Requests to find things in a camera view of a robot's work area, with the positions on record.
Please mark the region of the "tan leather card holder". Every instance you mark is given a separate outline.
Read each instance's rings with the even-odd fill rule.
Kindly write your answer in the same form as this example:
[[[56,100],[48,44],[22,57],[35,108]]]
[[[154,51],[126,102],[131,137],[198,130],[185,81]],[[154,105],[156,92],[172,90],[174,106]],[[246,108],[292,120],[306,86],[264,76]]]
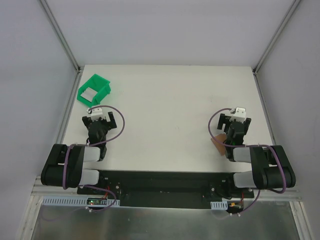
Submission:
[[[222,144],[226,139],[227,136],[225,133],[218,134],[214,138],[211,138],[212,143],[214,144],[221,156],[224,156],[226,154],[226,147]]]

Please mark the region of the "green plastic bin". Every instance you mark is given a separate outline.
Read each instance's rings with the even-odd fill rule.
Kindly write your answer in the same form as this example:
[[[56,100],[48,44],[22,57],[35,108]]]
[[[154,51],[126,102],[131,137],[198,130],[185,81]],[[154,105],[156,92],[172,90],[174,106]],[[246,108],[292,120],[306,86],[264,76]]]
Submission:
[[[92,101],[88,101],[81,96],[87,88],[91,88],[97,92]],[[110,94],[110,92],[110,81],[98,74],[94,74],[78,89],[76,99],[90,108],[92,106],[99,105],[101,101]]]

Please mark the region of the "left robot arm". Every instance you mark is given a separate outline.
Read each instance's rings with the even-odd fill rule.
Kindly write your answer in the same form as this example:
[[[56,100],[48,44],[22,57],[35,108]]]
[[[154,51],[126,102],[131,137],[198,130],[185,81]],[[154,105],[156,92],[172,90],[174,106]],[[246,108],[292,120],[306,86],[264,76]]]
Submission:
[[[40,180],[45,186],[77,188],[88,185],[90,191],[99,195],[105,191],[106,183],[99,178],[99,171],[84,169],[85,162],[100,162],[107,152],[107,134],[117,128],[113,112],[104,115],[102,109],[89,111],[82,117],[88,137],[85,144],[54,144],[42,169]]]

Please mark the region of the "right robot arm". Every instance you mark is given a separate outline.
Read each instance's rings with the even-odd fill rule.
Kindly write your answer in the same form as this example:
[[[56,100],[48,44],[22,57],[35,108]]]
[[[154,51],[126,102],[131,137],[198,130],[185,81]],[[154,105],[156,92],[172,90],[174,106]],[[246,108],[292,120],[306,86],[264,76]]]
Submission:
[[[248,132],[250,123],[250,118],[239,121],[224,113],[219,116],[217,129],[223,130],[224,133],[215,138],[225,144],[216,144],[220,154],[231,162],[251,165],[251,170],[233,174],[232,181],[225,184],[226,194],[234,198],[242,193],[243,188],[259,190],[293,188],[296,185],[296,176],[281,145],[270,147],[244,145],[244,136]]]

